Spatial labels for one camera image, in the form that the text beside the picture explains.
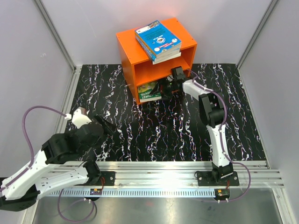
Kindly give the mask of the blue 26-Storey Treehouse book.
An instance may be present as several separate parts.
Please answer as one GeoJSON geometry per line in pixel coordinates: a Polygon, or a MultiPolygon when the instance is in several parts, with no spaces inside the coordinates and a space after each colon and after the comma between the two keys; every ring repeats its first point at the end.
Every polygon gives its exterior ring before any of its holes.
{"type": "Polygon", "coordinates": [[[135,35],[135,38],[151,61],[163,59],[179,53],[182,45],[182,42],[178,38],[170,40],[165,37],[159,37],[152,43],[142,40],[137,35],[135,35]]]}

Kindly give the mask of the blue back-cover book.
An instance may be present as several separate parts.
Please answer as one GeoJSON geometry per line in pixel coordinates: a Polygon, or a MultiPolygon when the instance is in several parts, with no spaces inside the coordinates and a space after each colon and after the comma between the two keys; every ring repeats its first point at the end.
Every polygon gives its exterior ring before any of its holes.
{"type": "Polygon", "coordinates": [[[136,29],[135,37],[154,58],[173,50],[180,50],[182,45],[181,40],[158,20],[136,29]]]}

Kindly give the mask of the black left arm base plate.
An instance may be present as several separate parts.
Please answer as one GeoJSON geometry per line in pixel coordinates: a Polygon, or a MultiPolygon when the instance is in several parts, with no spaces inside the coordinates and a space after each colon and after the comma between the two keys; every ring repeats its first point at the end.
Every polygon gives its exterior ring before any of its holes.
{"type": "Polygon", "coordinates": [[[114,171],[101,171],[100,179],[95,183],[95,186],[101,186],[101,180],[103,180],[104,186],[114,186],[115,175],[116,172],[114,171]]]}

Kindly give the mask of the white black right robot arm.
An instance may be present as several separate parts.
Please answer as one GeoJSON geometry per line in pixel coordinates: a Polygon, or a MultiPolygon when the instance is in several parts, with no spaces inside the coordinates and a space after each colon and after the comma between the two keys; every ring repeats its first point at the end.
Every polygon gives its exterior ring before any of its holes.
{"type": "Polygon", "coordinates": [[[189,71],[194,75],[193,78],[187,77],[182,67],[171,69],[171,75],[159,79],[150,93],[160,93],[162,99],[166,100],[172,97],[173,92],[179,91],[198,100],[200,120],[209,132],[212,145],[211,179],[216,185],[223,185],[229,183],[234,172],[225,135],[227,107],[220,91],[204,87],[199,83],[198,74],[189,71]]]}

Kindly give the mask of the dark green book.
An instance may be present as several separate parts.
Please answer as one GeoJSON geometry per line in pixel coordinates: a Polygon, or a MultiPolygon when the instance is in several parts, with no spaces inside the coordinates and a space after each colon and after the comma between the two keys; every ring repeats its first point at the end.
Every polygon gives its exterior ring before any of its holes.
{"type": "Polygon", "coordinates": [[[138,97],[141,103],[160,100],[162,98],[160,92],[151,93],[156,85],[157,82],[154,81],[137,87],[138,97]]]}

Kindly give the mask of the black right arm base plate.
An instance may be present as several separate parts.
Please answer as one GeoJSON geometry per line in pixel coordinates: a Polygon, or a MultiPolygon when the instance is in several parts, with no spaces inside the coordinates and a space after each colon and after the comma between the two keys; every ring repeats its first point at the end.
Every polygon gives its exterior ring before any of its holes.
{"type": "Polygon", "coordinates": [[[218,182],[213,179],[211,171],[196,171],[194,173],[198,186],[240,186],[237,172],[233,172],[232,175],[220,179],[218,182]]]}

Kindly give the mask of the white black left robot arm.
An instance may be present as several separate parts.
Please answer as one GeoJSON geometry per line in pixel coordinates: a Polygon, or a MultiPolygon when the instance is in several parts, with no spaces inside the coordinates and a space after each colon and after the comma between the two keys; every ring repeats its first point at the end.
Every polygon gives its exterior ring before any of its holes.
{"type": "Polygon", "coordinates": [[[10,177],[2,177],[0,208],[22,211],[39,199],[71,186],[96,186],[109,183],[109,177],[100,171],[93,159],[88,159],[70,171],[49,176],[54,169],[75,161],[91,148],[99,148],[113,136],[116,126],[100,115],[86,118],[77,129],[52,135],[35,155],[32,162],[10,177]]]}

